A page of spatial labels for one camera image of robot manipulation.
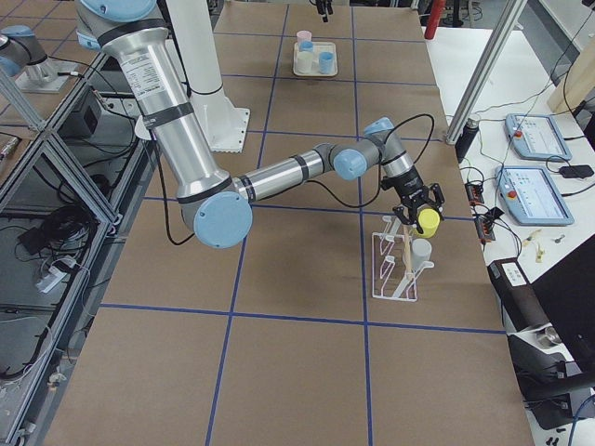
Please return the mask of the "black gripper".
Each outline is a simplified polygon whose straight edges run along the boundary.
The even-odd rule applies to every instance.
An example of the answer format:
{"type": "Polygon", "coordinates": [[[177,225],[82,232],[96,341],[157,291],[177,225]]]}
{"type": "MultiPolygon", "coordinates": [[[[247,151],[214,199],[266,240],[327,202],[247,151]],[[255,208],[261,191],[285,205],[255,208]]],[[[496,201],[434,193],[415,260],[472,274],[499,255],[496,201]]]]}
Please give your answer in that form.
{"type": "Polygon", "coordinates": [[[415,167],[397,177],[383,177],[383,190],[395,189],[401,204],[392,208],[393,214],[408,227],[419,229],[419,209],[424,205],[434,209],[443,219],[444,195],[439,183],[425,185],[415,167]]]}
{"type": "Polygon", "coordinates": [[[316,7],[323,21],[329,21],[329,17],[333,15],[332,0],[310,0],[310,3],[316,7]]]}

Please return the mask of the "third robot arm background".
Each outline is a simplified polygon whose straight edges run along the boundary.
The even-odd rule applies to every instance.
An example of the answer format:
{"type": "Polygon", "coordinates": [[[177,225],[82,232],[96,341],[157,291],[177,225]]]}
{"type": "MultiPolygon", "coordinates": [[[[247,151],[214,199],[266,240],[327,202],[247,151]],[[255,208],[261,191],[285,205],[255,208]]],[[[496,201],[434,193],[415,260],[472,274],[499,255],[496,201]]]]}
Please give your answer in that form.
{"type": "Polygon", "coordinates": [[[11,25],[1,30],[1,70],[14,77],[26,66],[47,60],[47,53],[33,30],[26,25],[11,25]]]}

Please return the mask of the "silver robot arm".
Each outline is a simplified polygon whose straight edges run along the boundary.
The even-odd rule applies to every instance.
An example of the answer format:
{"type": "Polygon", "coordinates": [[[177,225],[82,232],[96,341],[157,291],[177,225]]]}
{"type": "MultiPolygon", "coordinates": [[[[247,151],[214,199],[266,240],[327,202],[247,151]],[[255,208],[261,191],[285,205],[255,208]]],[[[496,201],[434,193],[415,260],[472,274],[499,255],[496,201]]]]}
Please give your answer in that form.
{"type": "Polygon", "coordinates": [[[444,197],[426,184],[387,118],[352,145],[322,143],[277,164],[236,177],[220,153],[243,150],[250,112],[225,95],[207,9],[175,1],[79,1],[81,46],[114,58],[138,103],[136,129],[153,140],[178,182],[184,223],[203,244],[228,248],[251,229],[252,205],[334,172],[352,181],[377,167],[381,190],[395,190],[394,215],[419,234],[442,218],[444,197]]]}

